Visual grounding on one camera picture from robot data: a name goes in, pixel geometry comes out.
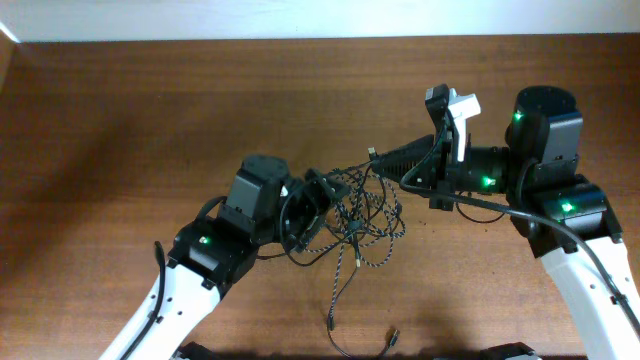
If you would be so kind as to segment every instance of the green light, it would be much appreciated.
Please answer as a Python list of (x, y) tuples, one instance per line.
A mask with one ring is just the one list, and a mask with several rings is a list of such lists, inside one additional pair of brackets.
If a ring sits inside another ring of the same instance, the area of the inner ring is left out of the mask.
[(492, 179), (488, 176), (485, 176), (482, 178), (482, 183), (484, 184), (484, 186), (491, 186), (491, 185), (495, 185), (496, 184), (496, 179)]
[(520, 110), (518, 110), (513, 114), (513, 120), (514, 121), (518, 121), (518, 120), (522, 119), (523, 116), (524, 116), (524, 114), (521, 113)]
[(571, 210), (573, 210), (573, 205), (571, 205), (569, 203), (562, 204), (562, 211), (569, 212)]

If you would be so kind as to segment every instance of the brown tabletop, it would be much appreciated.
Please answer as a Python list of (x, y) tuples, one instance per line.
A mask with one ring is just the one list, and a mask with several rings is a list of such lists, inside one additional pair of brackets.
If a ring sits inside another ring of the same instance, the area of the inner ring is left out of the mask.
[[(522, 88), (573, 92), (584, 115), (579, 171), (607, 193), (637, 278), (639, 64), (637, 35), (18, 45), (0, 95), (0, 357), (97, 358), (155, 280), (153, 241), (170, 249), (205, 200), (228, 193), (245, 155), (283, 157), (298, 176), (363, 162), (370, 146), (432, 133), (424, 92), (443, 82), (477, 94), (476, 145), (504, 144)], [(393, 353), (514, 341), (584, 352), (506, 218), (479, 225), (400, 200), (407, 236), (338, 306), (343, 348), (374, 354), (395, 326)], [(336, 259), (257, 263), (187, 340), (335, 354), (324, 317)]]

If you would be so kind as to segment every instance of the white background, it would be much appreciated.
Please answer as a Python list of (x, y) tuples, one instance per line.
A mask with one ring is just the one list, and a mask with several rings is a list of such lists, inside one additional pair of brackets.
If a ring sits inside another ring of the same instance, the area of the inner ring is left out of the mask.
[(20, 41), (638, 32), (640, 1), (0, 0), (0, 22)]

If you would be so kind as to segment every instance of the black cylindrical housing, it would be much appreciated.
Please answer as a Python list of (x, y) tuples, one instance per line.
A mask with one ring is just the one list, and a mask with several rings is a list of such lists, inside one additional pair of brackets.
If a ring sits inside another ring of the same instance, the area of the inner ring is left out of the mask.
[(509, 149), (471, 147), (467, 149), (456, 182), (457, 191), (504, 193), (507, 189)]

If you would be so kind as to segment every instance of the wooden table surface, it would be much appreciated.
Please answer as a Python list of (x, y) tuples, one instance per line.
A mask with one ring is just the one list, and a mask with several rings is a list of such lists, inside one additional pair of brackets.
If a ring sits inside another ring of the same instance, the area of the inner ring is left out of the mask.
[[(370, 146), (432, 133), (424, 92), (443, 82), (477, 94), (476, 145), (504, 144), (520, 89), (573, 92), (584, 115), (579, 171), (609, 196), (637, 280), (639, 64), (638, 35), (18, 45), (0, 95), (0, 358), (97, 358), (157, 275), (153, 241), (170, 249), (206, 199), (228, 193), (245, 155), (286, 158), (298, 176), (363, 162)], [(396, 354), (514, 341), (584, 352), (507, 219), (478, 225), (400, 200), (407, 236), (337, 309), (347, 351), (376, 353), (395, 326)], [(257, 263), (188, 340), (334, 355), (324, 316), (336, 259)]]

